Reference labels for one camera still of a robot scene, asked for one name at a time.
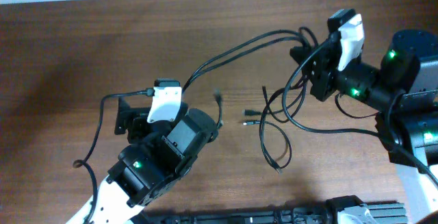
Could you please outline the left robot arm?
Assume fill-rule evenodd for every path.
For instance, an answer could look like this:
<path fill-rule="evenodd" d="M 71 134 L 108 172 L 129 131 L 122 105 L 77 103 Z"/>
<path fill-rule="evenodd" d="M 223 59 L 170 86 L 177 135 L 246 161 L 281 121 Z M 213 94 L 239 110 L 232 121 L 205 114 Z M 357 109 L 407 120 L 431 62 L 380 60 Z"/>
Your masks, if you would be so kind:
<path fill-rule="evenodd" d="M 190 171 L 223 124 L 186 103 L 173 121 L 148 123 L 150 113 L 119 98 L 114 133 L 126 134 L 129 144 L 102 182 L 92 180 L 92 196 L 69 223 L 132 223 Z"/>

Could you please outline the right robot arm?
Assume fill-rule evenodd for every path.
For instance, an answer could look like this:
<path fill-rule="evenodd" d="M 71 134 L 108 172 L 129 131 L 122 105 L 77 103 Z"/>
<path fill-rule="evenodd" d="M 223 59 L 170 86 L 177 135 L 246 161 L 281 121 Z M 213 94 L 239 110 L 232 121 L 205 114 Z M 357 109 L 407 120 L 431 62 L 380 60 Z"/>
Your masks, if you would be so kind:
<path fill-rule="evenodd" d="M 437 36 L 396 32 L 379 68 L 362 62 L 363 41 L 361 33 L 334 32 L 290 55 L 318 100 L 339 91 L 379 112 L 377 133 L 398 166 L 413 220 L 423 221 L 437 213 Z"/>

